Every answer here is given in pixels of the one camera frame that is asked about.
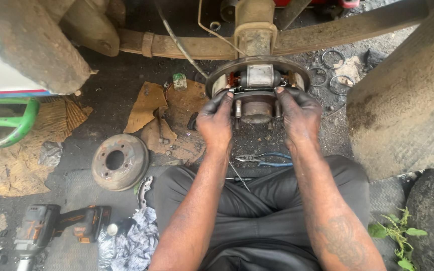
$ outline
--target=knee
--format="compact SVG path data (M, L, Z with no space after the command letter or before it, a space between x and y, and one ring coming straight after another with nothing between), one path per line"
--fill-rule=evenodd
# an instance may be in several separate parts
M330 155L326 157L336 185L346 183L368 185L368 177L362 166L355 161L341 156Z
M165 170L155 180L155 193L161 194L168 190L188 191L195 178L195 173L187 167L176 165Z

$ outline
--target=tattoo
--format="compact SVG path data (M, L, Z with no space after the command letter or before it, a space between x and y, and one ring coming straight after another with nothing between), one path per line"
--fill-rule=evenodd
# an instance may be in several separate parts
M337 255L339 261L350 270L360 270L366 263L365 248L354 238L353 225L344 217L334 217L326 225L316 227L328 240L326 250Z

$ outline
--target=cordless drill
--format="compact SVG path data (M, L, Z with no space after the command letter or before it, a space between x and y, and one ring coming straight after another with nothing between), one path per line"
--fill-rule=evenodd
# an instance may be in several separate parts
M88 206L64 214L60 210L61 206L54 204L28 206L15 240L20 259L17 271L31 271L35 256L69 226L74 226L73 234L80 243L95 242L112 213L110 206Z

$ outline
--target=hand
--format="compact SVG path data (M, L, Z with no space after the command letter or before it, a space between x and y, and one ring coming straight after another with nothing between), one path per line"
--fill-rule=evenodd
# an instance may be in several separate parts
M304 91L293 88L276 88L276 95L284 112L287 132L286 146L296 151L298 146L319 146L317 133L321 124L321 105Z
M231 109L234 94L222 91L206 103L197 117L197 129L208 151L227 151L232 139Z

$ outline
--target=green plant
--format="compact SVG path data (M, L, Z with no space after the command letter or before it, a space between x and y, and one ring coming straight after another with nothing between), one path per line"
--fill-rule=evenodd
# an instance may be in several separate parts
M375 238L385 238L387 236L391 237L399 245L399 249L395 250L395 254L398 257L398 265L403 268L403 270L415 271L415 266L411 261L411 253L413 252L413 247L407 242L407 235L409 236L423 236L428 235L426 231L418 230L415 228L408 228L408 217L409 214L408 207L404 209L398 208L398 210L403 212L401 219L393 214L387 216L381 215L382 217L388 219L391 223L382 225L381 223L371 224L368 227L368 233L371 237Z

